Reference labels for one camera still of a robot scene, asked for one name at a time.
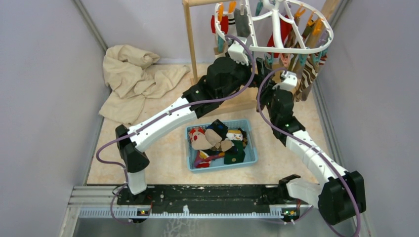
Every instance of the crumpled towel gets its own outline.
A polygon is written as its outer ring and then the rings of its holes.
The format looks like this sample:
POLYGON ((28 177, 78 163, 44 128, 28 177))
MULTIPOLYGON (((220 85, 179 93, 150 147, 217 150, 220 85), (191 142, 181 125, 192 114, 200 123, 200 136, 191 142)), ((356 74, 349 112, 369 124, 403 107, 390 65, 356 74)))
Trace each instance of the crumpled towel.
POLYGON ((130 45, 108 48, 103 59, 103 77, 112 93, 99 114, 120 123, 132 124, 140 115, 146 98, 161 98, 190 71, 187 66, 159 70, 153 77, 145 69, 159 59, 160 56, 155 53, 130 45))

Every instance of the wooden frame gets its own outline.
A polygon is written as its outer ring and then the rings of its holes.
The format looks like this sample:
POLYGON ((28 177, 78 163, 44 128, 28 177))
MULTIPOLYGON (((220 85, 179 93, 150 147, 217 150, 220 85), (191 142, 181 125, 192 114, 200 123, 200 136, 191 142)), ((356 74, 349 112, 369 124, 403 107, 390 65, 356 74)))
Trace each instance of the wooden frame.
MULTIPOLYGON (((185 14, 186 32, 188 34, 189 51, 191 54, 191 64, 193 71, 193 78, 191 78, 191 84, 194 85, 198 82, 198 72, 195 57, 194 39, 192 33, 192 21, 190 14, 190 7, 214 4, 218 2, 226 2, 231 0, 182 0, 183 11, 185 14)), ((326 20, 330 20, 340 0, 326 0, 324 3, 321 13, 326 17, 326 20)), ((319 40, 321 34, 318 36, 310 35, 307 39, 306 46, 313 47, 319 40)), ((256 107, 256 95, 257 88, 249 88, 245 90, 239 96, 225 101, 218 109, 209 113, 209 115, 223 114, 227 112, 234 112, 239 110, 251 109, 256 107)))

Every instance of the basket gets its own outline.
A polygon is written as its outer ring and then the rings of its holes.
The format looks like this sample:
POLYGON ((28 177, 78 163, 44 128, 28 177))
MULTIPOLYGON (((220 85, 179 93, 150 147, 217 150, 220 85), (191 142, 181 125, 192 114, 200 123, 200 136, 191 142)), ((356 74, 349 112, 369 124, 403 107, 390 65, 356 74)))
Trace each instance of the basket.
POLYGON ((194 127, 201 127, 205 129, 207 126, 211 125, 211 123, 206 124, 199 124, 194 126, 186 127, 185 129, 185 138, 186 138, 186 164, 188 169, 194 173, 202 173, 208 171, 217 171, 217 170, 225 170, 225 169, 233 169, 239 167, 245 167, 253 165, 257 162, 258 156, 256 148, 253 144, 253 137, 251 134, 251 126, 247 119, 239 119, 239 120, 230 120, 230 121, 222 121, 229 129, 238 129, 241 128, 243 131, 247 132, 248 137, 248 145, 245 148, 245 159, 242 163, 237 164, 224 164, 224 158, 215 159, 211 162, 210 167, 205 168, 195 168, 194 167, 194 160, 197 155, 196 150, 192 148, 192 145, 189 143, 188 139, 188 132, 194 127))

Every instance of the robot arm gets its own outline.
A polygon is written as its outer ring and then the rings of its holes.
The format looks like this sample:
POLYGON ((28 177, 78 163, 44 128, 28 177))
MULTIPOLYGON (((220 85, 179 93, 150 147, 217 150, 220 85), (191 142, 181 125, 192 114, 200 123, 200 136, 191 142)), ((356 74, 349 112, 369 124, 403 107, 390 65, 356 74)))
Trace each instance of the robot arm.
MULTIPOLYGON (((262 59, 256 60, 259 74, 255 75, 251 87, 259 87, 262 79, 270 72, 262 59)), ((222 102, 197 104, 187 107, 187 104, 215 98, 223 98, 239 90, 251 75, 251 67, 235 62, 230 57, 220 57, 208 67, 207 75, 203 76, 196 85, 185 91, 172 105, 138 125, 126 128, 123 125, 116 128, 117 137, 122 137, 137 131, 143 124, 147 124, 162 114, 164 118, 130 138, 118 142, 118 149, 128 171, 128 186, 133 195, 146 190, 145 168, 149 160, 145 155, 147 148, 156 140, 165 136, 175 128, 199 119, 215 110, 222 102), (174 113, 170 110, 178 106, 185 106, 174 113)), ((349 173, 346 169, 330 159, 310 138, 305 127, 293 116, 293 95, 290 92, 296 86, 297 78, 294 73, 286 72, 281 75, 282 82, 274 84, 271 80, 261 93, 261 107, 266 106, 271 123, 276 127, 307 142, 311 147, 301 144, 296 139, 274 130, 273 133, 284 146, 298 155, 304 164, 313 172, 318 184, 307 182, 297 175, 286 177, 279 181, 278 190, 284 199, 294 198, 305 201, 319 209, 329 224, 336 224, 355 215, 354 208, 336 174, 319 156, 323 154, 333 164, 338 173, 344 177, 351 191, 355 195, 361 212, 365 211, 365 193, 362 176, 358 172, 349 173)))

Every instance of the orange clothespin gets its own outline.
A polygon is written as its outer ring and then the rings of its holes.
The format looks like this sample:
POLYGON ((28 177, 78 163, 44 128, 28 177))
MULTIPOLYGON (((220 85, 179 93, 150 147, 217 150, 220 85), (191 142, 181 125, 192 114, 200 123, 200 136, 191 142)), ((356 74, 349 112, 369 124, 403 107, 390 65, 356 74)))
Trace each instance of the orange clothespin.
POLYGON ((314 26, 313 35, 316 36, 321 33, 322 31, 323 22, 318 18, 316 20, 316 25, 314 26))
POLYGON ((303 6, 301 5, 300 8, 297 10, 297 12, 295 13, 294 17, 300 17, 305 13, 305 8, 303 10, 301 10, 303 8, 303 6))
POLYGON ((224 4, 221 3, 220 8, 218 9, 218 21, 219 22, 222 21, 223 14, 224 14, 224 4))
POLYGON ((236 9, 236 1, 231 1, 230 4, 228 5, 228 14, 232 13, 234 11, 234 9, 236 9))
POLYGON ((279 58, 281 59, 282 64, 284 65, 284 67, 288 67, 288 65, 290 65, 290 61, 291 61, 291 54, 287 54, 286 56, 284 56, 283 53, 279 54, 279 58))
POLYGON ((310 18, 308 19, 308 21, 307 21, 307 26, 312 26, 312 25, 314 25, 314 22, 315 21, 313 21, 312 19, 313 19, 313 15, 314 15, 314 12, 312 12, 311 13, 311 15, 310 15, 310 18))

